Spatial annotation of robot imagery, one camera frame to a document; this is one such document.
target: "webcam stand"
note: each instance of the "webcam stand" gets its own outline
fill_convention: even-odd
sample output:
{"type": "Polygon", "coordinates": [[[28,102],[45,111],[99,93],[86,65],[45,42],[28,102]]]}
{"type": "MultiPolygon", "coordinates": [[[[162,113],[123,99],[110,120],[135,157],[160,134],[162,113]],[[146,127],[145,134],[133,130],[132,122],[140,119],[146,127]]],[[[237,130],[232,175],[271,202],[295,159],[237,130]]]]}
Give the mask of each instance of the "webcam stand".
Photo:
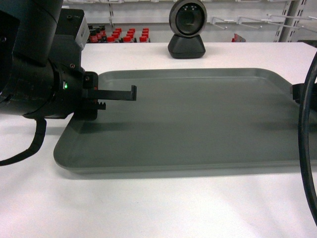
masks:
{"type": "Polygon", "coordinates": [[[168,51],[176,59],[194,59],[202,57],[206,50],[200,35],[184,38],[174,35],[168,44],[168,51]]]}

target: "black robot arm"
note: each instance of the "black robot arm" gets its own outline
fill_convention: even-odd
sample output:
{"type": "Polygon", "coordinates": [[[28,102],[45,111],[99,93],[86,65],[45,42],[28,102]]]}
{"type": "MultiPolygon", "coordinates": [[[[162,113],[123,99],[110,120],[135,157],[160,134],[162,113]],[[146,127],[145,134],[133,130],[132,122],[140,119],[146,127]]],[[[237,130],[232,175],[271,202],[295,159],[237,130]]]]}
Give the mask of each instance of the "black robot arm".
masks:
{"type": "MultiPolygon", "coordinates": [[[[84,12],[61,9],[62,3],[0,1],[0,113],[35,119],[37,124],[71,113],[94,120],[98,110],[106,109],[98,99],[136,100],[136,87],[130,97],[127,92],[98,90],[98,75],[81,67],[81,51],[89,37],[84,12]]],[[[37,128],[45,132],[45,126],[37,128]]],[[[37,144],[42,144],[44,137],[38,138],[42,141],[37,139],[37,144]]]]}

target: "white table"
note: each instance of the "white table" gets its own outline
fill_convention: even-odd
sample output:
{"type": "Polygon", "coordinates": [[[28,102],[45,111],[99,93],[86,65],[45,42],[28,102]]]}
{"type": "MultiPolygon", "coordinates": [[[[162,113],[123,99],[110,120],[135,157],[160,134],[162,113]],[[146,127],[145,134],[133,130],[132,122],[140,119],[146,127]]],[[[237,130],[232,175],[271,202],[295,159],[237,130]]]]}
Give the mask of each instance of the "white table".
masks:
{"type": "MultiPolygon", "coordinates": [[[[316,52],[303,43],[206,43],[172,59],[165,43],[87,45],[87,71],[258,67],[304,82],[316,52]]],[[[74,175],[53,149],[69,122],[48,120],[40,151],[0,168],[0,238],[315,238],[298,168],[74,175]]],[[[35,122],[1,115],[1,159],[28,148],[35,122]]]]}

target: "cable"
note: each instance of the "cable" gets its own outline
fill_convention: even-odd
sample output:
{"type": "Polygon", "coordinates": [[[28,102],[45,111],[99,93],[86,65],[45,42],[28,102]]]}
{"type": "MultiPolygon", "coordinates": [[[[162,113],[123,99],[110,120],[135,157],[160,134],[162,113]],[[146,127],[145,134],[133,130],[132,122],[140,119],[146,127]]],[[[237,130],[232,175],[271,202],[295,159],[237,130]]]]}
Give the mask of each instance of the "cable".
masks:
{"type": "Polygon", "coordinates": [[[302,180],[305,190],[306,199],[311,210],[315,224],[317,225],[317,196],[314,186],[311,161],[309,156],[309,114],[310,105],[313,94],[313,87],[317,77],[317,53],[314,56],[313,62],[307,73],[298,121],[298,147],[300,156],[300,166],[302,173],[302,180]]]}
{"type": "Polygon", "coordinates": [[[20,162],[22,160],[25,160],[26,158],[29,158],[30,156],[34,155],[36,152],[39,151],[41,148],[45,132],[46,132],[46,120],[44,118],[41,119],[35,119],[36,121],[36,131],[33,138],[33,141],[28,149],[21,152],[20,154],[17,154],[9,159],[0,161],[0,166],[5,165],[11,165],[17,162],[20,162]]]}

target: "black webcam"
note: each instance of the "black webcam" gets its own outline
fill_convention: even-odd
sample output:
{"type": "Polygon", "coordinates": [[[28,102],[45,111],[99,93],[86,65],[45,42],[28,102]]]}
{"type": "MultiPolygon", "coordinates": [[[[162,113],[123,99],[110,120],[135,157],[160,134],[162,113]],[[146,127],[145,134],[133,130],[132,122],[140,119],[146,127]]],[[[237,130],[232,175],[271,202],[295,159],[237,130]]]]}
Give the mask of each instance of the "black webcam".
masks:
{"type": "Polygon", "coordinates": [[[207,11],[200,0],[179,0],[169,14],[169,25],[174,36],[168,51],[176,59],[202,57],[206,50],[200,33],[207,21],[207,11]]]}

